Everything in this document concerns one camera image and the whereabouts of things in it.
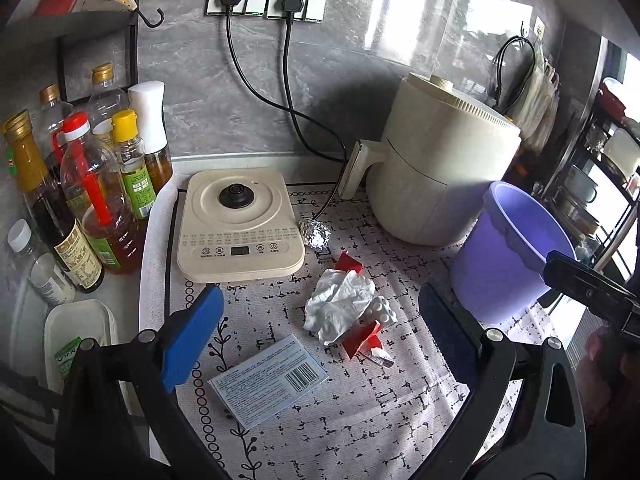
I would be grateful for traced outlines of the person's right hand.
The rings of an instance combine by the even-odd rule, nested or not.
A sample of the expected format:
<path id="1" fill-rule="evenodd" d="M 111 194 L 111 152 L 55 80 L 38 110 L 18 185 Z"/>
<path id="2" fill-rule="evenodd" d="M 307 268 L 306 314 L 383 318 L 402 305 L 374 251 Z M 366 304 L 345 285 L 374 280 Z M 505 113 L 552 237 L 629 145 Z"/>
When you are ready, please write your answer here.
<path id="1" fill-rule="evenodd" d="M 639 420 L 639 351 L 628 350 L 608 326 L 591 333 L 576 370 L 588 426 Z"/>

